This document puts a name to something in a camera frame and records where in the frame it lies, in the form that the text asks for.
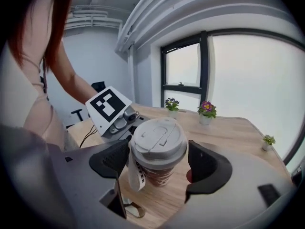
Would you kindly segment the person's left forearm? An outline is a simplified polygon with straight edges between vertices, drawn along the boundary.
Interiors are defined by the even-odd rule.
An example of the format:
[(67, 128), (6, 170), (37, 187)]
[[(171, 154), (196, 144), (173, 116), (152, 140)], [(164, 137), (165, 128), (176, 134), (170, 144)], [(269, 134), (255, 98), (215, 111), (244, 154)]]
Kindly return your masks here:
[(65, 92), (78, 102), (85, 104), (97, 94), (97, 91), (73, 69), (64, 49), (63, 41), (60, 41), (51, 71)]

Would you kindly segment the white ceiling pipes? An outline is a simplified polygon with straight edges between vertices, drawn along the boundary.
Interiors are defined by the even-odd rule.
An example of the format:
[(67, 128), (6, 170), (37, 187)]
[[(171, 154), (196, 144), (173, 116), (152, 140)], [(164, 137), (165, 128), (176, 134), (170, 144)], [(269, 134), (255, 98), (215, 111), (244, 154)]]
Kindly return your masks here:
[(123, 21), (108, 17), (108, 11), (101, 6), (71, 6), (64, 29), (71, 30), (85, 27), (106, 27), (120, 31), (123, 27)]

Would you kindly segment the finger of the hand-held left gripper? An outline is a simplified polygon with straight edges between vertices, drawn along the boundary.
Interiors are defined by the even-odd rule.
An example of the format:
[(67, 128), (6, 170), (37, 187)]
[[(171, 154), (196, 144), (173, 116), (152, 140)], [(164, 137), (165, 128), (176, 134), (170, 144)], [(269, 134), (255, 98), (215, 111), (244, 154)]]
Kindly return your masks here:
[(145, 215), (145, 209), (136, 204), (135, 202), (131, 201), (128, 198), (125, 198), (123, 200), (124, 208), (127, 212), (132, 214), (133, 216), (137, 218), (142, 218)]

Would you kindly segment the lidded jar with dark contents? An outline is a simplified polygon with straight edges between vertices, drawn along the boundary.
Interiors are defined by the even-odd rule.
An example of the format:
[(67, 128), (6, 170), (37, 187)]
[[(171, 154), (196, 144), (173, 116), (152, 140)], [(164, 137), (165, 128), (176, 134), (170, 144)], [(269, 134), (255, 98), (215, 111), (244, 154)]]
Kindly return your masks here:
[(173, 174), (174, 168), (155, 170), (146, 168), (136, 160), (132, 150), (133, 140), (129, 142), (129, 157), (127, 162), (128, 167), (128, 182), (132, 190), (138, 192), (145, 185), (151, 183), (155, 187), (165, 186)]

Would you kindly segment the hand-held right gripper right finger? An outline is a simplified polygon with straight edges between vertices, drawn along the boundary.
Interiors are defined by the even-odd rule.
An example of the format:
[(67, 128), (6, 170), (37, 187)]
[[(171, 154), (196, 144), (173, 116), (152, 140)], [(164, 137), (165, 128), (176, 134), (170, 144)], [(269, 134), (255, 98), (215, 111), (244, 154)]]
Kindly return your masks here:
[(290, 179), (261, 158), (189, 141), (192, 182), (166, 229), (266, 229), (294, 194)]

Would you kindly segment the person's pink shirt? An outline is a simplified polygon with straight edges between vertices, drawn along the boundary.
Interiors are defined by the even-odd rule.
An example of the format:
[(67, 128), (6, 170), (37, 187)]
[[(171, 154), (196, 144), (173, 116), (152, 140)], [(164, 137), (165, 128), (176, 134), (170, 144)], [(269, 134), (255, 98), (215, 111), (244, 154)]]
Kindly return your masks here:
[(0, 123), (23, 127), (63, 151), (72, 151), (78, 145), (48, 101), (40, 79), (41, 61), (51, 41), (52, 15), (53, 0), (30, 3), (21, 40), (21, 64), (9, 45), (4, 46), (0, 56)]

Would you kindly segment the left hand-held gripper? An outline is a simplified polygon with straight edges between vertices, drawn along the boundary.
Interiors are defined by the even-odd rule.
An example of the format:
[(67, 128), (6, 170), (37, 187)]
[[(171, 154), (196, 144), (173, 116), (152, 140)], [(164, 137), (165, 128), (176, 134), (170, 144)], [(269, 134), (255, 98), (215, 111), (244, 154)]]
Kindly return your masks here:
[(133, 135), (147, 117), (135, 111), (132, 101), (109, 86), (96, 94), (85, 105), (103, 142), (124, 140)]

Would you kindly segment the pink flower potted plant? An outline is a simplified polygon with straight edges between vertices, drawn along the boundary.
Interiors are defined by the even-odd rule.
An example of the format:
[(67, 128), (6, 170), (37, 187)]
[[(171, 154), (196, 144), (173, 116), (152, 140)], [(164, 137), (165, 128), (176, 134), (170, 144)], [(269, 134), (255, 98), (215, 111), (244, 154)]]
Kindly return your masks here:
[(197, 110), (200, 118), (199, 123), (202, 125), (209, 125), (212, 119), (216, 118), (216, 107), (209, 101), (203, 101)]

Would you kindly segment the black framed casement window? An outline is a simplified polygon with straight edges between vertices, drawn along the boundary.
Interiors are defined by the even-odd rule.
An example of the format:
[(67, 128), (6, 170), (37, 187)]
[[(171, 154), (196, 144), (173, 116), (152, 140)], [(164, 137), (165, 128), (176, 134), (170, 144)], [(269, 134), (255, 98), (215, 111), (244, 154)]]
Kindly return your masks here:
[(209, 60), (207, 32), (161, 48), (161, 106), (175, 98), (179, 108), (196, 112), (207, 98)]

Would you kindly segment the white plastic cup lid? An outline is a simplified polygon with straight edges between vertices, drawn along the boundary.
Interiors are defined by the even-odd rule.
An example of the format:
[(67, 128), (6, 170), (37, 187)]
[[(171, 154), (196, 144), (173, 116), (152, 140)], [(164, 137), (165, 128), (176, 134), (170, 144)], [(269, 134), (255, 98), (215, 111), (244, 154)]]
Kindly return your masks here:
[(185, 156), (187, 138), (181, 125), (169, 117), (140, 124), (131, 139), (135, 160), (144, 168), (163, 170), (175, 167)]

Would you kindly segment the black mesh office chair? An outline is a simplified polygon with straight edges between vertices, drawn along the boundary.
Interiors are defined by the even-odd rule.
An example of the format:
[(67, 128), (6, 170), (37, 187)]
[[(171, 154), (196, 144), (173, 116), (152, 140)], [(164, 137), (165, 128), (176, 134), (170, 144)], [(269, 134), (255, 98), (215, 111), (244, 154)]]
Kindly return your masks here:
[(89, 84), (81, 78), (81, 80), (73, 80), (68, 89), (64, 88), (65, 92), (73, 99), (73, 103), (68, 107), (71, 120), (65, 123), (67, 129), (90, 117), (85, 107), (85, 100), (89, 100), (105, 87), (104, 81)]

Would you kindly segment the purple flower potted plant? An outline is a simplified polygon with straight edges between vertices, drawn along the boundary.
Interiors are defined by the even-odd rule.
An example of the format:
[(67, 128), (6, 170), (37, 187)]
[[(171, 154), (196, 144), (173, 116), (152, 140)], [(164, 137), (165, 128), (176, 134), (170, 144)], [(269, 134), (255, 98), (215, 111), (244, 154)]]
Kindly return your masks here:
[(165, 108), (168, 110), (168, 116), (173, 119), (177, 119), (179, 111), (179, 101), (174, 98), (168, 98), (165, 100)]

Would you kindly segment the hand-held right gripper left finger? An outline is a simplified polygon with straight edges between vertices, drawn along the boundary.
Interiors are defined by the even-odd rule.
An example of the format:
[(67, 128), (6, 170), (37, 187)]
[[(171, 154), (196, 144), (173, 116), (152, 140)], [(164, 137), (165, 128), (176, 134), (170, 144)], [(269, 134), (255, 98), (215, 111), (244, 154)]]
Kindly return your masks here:
[(127, 163), (127, 140), (62, 152), (48, 146), (56, 178), (72, 207), (73, 229), (143, 229), (126, 219), (119, 175)]

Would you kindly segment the small green potted plant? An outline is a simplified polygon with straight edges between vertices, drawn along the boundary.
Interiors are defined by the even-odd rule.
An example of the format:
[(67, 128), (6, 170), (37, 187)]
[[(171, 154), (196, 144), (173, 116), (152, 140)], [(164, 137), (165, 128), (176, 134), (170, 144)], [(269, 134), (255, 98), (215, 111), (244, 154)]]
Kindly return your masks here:
[(275, 144), (276, 141), (275, 141), (275, 138), (273, 136), (270, 136), (270, 135), (265, 135), (263, 137), (263, 146), (262, 146), (262, 149), (264, 151), (268, 151), (269, 149), (272, 148), (273, 144)]

